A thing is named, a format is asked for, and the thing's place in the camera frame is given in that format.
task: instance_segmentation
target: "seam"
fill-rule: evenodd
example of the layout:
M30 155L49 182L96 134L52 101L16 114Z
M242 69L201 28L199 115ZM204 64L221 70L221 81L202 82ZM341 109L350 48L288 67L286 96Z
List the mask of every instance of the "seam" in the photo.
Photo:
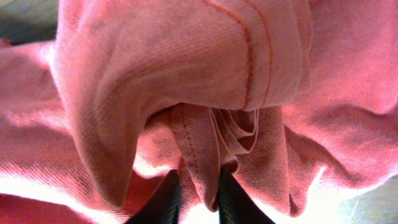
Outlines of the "seam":
M184 130L185 130L185 134L187 135L187 139L188 139L188 141L189 141L189 146L190 146L190 149L191 149L191 153L192 153L192 157L193 157L193 162L195 163L195 173L196 173L197 176L199 176L199 171L198 171L198 165L197 165L197 159L196 159L196 155L195 155L195 150L193 149L192 140L191 140L191 137L190 137L190 135L189 135L189 133L188 133L188 129L187 129L187 125L186 125L186 123L185 123L185 117L184 117L183 110L181 110L181 116L182 116L182 124L183 124ZM174 139L175 139L175 141L176 141L176 143L177 143L177 145L178 145L178 147L180 148L180 151L181 151L181 146L180 146L180 144L178 143L177 135L176 135L175 131L173 130L173 126L172 126L172 112L170 112L170 116L169 116L169 125L170 125L170 127L171 127L172 132L173 132ZM199 190L200 190L200 192L202 192L203 190L202 190L201 182L198 182L198 185L199 185Z
M189 135L189 133L188 133L187 125L186 125L186 123L185 123L185 116L184 116L183 109L181 110L181 117L182 117L182 124L183 124L183 127L184 127L184 129L185 129L185 134L187 135L187 139L188 139L188 142L189 142L189 146L190 146L190 148L191 148L192 157L193 157L193 162L195 163L195 172L196 172L197 176L199 177L199 171L198 171L198 165L197 165L197 164L198 164L198 163L197 163L197 158L196 158L196 156L195 156L195 150L193 149L192 140L191 140L191 137L190 137L190 135ZM200 193L202 193L203 191L202 191L202 187L201 187L201 182L198 182L198 184L199 184Z
M269 29L267 27L268 24L268 20L266 19L265 15L261 12L261 10L251 1L251 0L243 0L245 1L248 5L250 5L254 10L257 11L257 13L259 14L261 20L262 20L262 24L264 25L264 29L266 30L266 36L267 36L267 41L268 41L268 46L269 46L269 68L268 68L268 84L267 84L267 88L266 88L266 92L264 94L264 100L262 101L261 106L264 105L264 103L266 102L268 93L269 93L269 89L271 88L271 78L272 78L272 67L274 66L274 49L272 49L272 45L271 45L271 35L269 32Z
M252 46L252 38L250 35L250 31L248 27L244 24L244 22L232 11L224 8L223 6L219 4L215 4L213 2L209 2L209 0L202 0L205 4L211 7L215 7L216 9L219 9L223 11L227 16L235 20L236 23L238 23L244 31L244 36L246 39L246 45L248 47L248 67L249 67L249 75L248 75L248 80L246 82L246 97L244 99L244 104L242 110L245 110L248 107L249 104L249 92L251 88L251 83L252 83L252 77L253 77L253 70L254 70L254 62L253 62L253 46Z

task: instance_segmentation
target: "pink fabric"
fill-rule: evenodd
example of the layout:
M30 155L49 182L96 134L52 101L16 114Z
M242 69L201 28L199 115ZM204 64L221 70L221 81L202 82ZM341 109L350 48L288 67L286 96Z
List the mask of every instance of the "pink fabric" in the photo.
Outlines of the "pink fabric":
M397 11L61 0L54 41L0 42L0 193L122 223L178 169L191 223L216 211L220 167L274 220L373 189L398 171Z

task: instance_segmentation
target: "wrinkled fabric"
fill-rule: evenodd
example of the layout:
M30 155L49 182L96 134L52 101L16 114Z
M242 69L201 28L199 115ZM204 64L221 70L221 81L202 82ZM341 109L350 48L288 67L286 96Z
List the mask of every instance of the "wrinkled fabric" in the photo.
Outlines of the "wrinkled fabric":
M0 220L18 196L122 223L172 169L182 223L217 211L222 167L275 221L376 188L397 21L395 1L61 0L55 40L0 42Z

